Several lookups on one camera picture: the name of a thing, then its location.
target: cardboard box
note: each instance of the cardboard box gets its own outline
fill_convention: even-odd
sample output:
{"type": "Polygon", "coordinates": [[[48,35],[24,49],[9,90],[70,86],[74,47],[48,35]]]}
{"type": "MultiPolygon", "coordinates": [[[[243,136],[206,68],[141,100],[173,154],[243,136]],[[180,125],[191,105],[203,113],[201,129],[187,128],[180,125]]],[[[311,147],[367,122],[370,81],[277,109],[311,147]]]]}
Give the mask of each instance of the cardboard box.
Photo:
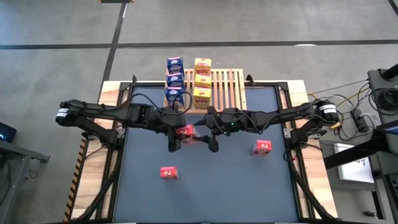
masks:
{"type": "Polygon", "coordinates": [[[166,100],[167,100],[167,104],[168,105],[171,106],[173,104],[173,100],[178,95],[179,96],[175,100],[175,105],[178,105],[178,106],[183,106],[184,105],[183,94],[180,95],[180,93],[182,93],[184,91],[183,88],[181,88],[181,87],[167,87],[164,91],[165,91],[166,100]]]}
{"type": "Polygon", "coordinates": [[[272,143],[268,140],[257,140],[251,150],[253,156],[266,157],[272,150],[272,143]]]}
{"type": "Polygon", "coordinates": [[[166,82],[168,87],[185,88],[184,77],[181,73],[166,75],[166,82]]]}
{"type": "Polygon", "coordinates": [[[184,143],[194,143],[196,142],[196,140],[194,140],[193,137],[199,137],[198,132],[196,131],[196,129],[193,127],[192,124],[177,129],[177,134],[182,134],[186,137],[183,140],[181,140],[184,143]]]}
{"type": "Polygon", "coordinates": [[[195,72],[195,75],[199,74],[210,76],[211,60],[207,58],[196,58],[193,72],[195,72]]]}
{"type": "Polygon", "coordinates": [[[169,74],[181,73],[184,77],[184,67],[183,67],[182,57],[173,57],[167,59],[167,70],[169,74]]]}
{"type": "Polygon", "coordinates": [[[208,75],[195,75],[195,87],[211,89],[211,77],[208,75]]]}
{"type": "Polygon", "coordinates": [[[200,109],[207,109],[210,105],[211,89],[195,87],[193,89],[193,106],[200,109]]]}
{"type": "Polygon", "coordinates": [[[160,178],[163,179],[178,179],[177,167],[161,167],[160,178]]]}

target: yellow black striped tape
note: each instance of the yellow black striped tape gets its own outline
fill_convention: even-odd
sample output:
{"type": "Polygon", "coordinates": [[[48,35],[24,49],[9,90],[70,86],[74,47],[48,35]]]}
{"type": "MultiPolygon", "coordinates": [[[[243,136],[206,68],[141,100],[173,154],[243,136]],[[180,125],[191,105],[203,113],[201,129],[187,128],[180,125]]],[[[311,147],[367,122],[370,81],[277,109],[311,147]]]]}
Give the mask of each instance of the yellow black striped tape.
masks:
{"type": "Polygon", "coordinates": [[[80,149],[79,149],[77,161],[76,161],[75,172],[73,173],[72,185],[69,190],[68,203],[67,203],[67,207],[65,209],[65,215],[63,216],[64,222],[69,221],[72,217],[72,210],[73,210],[73,206],[75,205],[76,193],[77,193],[77,189],[79,187],[81,171],[83,170],[84,157],[85,157],[85,154],[87,153],[87,148],[88,148],[88,140],[86,138],[82,138],[81,143],[80,143],[80,149]]]}

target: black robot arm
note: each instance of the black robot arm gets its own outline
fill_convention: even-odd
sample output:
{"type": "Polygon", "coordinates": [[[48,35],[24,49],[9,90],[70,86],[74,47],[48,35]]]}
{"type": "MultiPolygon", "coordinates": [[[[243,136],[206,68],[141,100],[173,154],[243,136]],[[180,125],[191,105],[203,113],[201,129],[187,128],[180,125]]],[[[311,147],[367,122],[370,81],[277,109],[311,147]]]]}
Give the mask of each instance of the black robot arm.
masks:
{"type": "Polygon", "coordinates": [[[89,118],[119,121],[123,126],[143,128],[169,137],[169,151],[181,148],[181,136],[176,129],[186,125],[185,116],[171,106],[154,109],[152,105],[124,103],[120,106],[99,105],[79,100],[61,102],[55,121],[61,126],[76,126],[98,136],[102,143],[117,144],[119,133],[116,129],[105,129],[89,118]]]}
{"type": "Polygon", "coordinates": [[[336,106],[327,100],[315,100],[300,106],[277,110],[273,112],[239,110],[227,108],[217,112],[214,107],[208,107],[206,116],[196,122],[195,126],[205,125],[211,130],[211,136],[197,137],[197,141],[208,143],[212,152],[218,152],[216,136],[246,131],[262,134],[272,124],[280,124],[298,119],[307,118],[308,122],[298,129],[290,132],[293,147],[300,142],[307,142],[308,137],[319,131],[324,126],[333,126],[339,121],[336,106]]]}

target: yellow box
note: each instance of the yellow box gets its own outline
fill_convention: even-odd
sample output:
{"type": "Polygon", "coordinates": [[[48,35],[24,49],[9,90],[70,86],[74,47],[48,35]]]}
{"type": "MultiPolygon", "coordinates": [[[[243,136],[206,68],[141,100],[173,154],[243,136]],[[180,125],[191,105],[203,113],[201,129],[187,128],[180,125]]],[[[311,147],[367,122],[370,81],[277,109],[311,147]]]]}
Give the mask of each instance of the yellow box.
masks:
{"type": "Polygon", "coordinates": [[[211,77],[208,75],[195,75],[195,87],[211,89],[211,77]]]}
{"type": "Polygon", "coordinates": [[[211,59],[208,58],[196,58],[195,59],[195,66],[194,71],[195,74],[199,75],[209,75],[211,70],[211,59]]]}
{"type": "Polygon", "coordinates": [[[193,106],[207,109],[210,106],[211,89],[195,87],[193,89],[193,106]]]}

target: dark blue mat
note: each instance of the dark blue mat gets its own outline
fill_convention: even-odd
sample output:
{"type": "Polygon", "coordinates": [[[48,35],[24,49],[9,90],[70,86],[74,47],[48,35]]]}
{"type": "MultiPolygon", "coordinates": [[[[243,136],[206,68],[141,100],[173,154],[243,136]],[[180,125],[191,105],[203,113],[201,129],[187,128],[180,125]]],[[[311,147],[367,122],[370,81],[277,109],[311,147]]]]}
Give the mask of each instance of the dark blue mat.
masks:
{"type": "MultiPolygon", "coordinates": [[[[161,88],[138,88],[158,105],[161,88]]],[[[277,109],[273,87],[248,88],[250,110],[277,109]]],[[[137,96],[136,103],[147,103],[137,96]]],[[[194,123],[203,115],[188,115],[194,123]]],[[[206,128],[197,129],[201,135],[206,128]]],[[[204,143],[169,153],[167,137],[143,129],[129,129],[115,209],[115,222],[296,222],[294,196],[282,127],[273,125],[262,136],[234,133],[220,136],[220,151],[204,143]],[[252,157],[255,140],[272,141],[265,158],[252,157]],[[178,180],[159,177],[162,166],[177,166],[178,180]]]]}

